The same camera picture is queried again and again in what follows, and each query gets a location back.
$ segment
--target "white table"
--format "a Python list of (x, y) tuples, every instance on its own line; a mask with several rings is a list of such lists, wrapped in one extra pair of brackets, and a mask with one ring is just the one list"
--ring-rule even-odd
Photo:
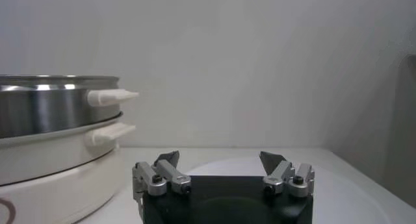
[[(202, 148), (122, 148), (122, 156), (125, 166), (125, 185), (124, 187), (99, 210), (84, 218), (80, 224), (113, 224), (113, 223), (142, 223), (138, 215), (137, 204), (132, 198), (131, 189), (131, 168), (138, 161), (146, 161), (152, 163), (159, 154), (168, 153), (170, 151), (179, 150), (180, 158), (178, 170), (188, 172), (196, 167), (229, 158), (247, 157), (253, 160), (260, 151), (268, 151), (283, 155), (287, 160), (296, 160), (322, 168), (322, 170), (336, 173), (358, 187), (366, 197), (372, 199), (373, 204), (382, 213), (383, 219), (388, 223), (409, 223), (416, 222), (416, 209), (407, 205), (399, 198), (391, 194), (374, 181), (370, 180), (364, 174), (354, 169), (351, 165), (341, 160), (332, 152), (325, 149), (202, 149)], [(324, 193), (315, 193), (315, 204), (319, 195)], [(359, 205), (359, 203), (350, 203), (351, 206)], [(348, 220), (340, 220), (338, 223), (350, 223)]]

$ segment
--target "white electric cooker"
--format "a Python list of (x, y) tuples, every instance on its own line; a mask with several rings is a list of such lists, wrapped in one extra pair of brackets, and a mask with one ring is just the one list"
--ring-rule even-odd
[(122, 183), (117, 77), (0, 75), (0, 223), (73, 223)]

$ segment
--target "white turntable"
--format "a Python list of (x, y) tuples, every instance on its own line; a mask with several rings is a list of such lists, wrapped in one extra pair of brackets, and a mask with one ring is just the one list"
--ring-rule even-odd
[[(132, 198), (131, 167), (137, 161), (153, 162), (174, 149), (124, 148), (126, 185), (107, 204), (80, 221), (142, 223)], [(279, 153), (295, 167), (307, 162), (315, 169), (313, 223), (414, 223), (416, 209), (324, 149), (262, 149)], [(178, 169), (189, 175), (264, 176), (259, 149), (179, 149)]]

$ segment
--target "white surface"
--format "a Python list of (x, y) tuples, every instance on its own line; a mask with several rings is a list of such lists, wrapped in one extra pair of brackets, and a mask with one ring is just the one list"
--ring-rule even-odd
[[(13, 203), (13, 224), (67, 224), (88, 215), (116, 192), (123, 177), (120, 152), (67, 171), (0, 187), (0, 198)], [(6, 223), (7, 212), (1, 212)]]
[[(125, 187), (97, 212), (82, 220), (81, 224), (141, 223), (137, 204), (132, 198), (131, 167), (137, 161), (153, 162), (160, 153), (167, 153), (172, 150), (175, 149), (122, 149), (125, 162)], [(180, 148), (181, 158), (179, 159), (178, 169), (189, 173), (204, 174), (229, 174), (231, 169), (239, 169), (240, 174), (260, 175), (262, 173), (261, 165), (258, 165), (260, 162), (256, 158), (260, 150), (282, 154), (289, 160), (295, 160), (295, 164), (305, 162), (313, 165), (317, 176), (314, 202), (316, 206), (314, 223), (316, 224), (414, 224), (416, 209), (324, 149)], [(210, 162), (228, 158), (239, 158), (247, 166), (241, 168), (235, 160), (210, 164)], [(228, 168), (223, 167), (224, 162), (229, 165)], [(342, 217), (342, 219), (336, 219), (336, 215)]]
[(416, 52), (415, 5), (0, 0), (1, 73), (120, 76), (143, 97), (124, 108), (127, 145), (329, 145)]
[(124, 89), (90, 90), (87, 99), (91, 106), (109, 106), (120, 104), (137, 96), (138, 93)]
[(117, 119), (64, 131), (0, 139), (0, 184), (56, 173), (108, 153), (116, 147), (116, 140), (88, 145), (91, 138), (88, 133), (115, 122)]

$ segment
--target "white handle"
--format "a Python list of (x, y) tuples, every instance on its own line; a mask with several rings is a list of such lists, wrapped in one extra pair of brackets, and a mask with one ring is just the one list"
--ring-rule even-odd
[(134, 125), (126, 125), (124, 123), (114, 123), (112, 125), (94, 129), (85, 134), (85, 144), (88, 146), (103, 145), (109, 141), (113, 141), (128, 132), (136, 129)]
[(91, 106), (108, 106), (120, 104), (137, 96), (138, 93), (124, 89), (90, 90), (87, 99)]

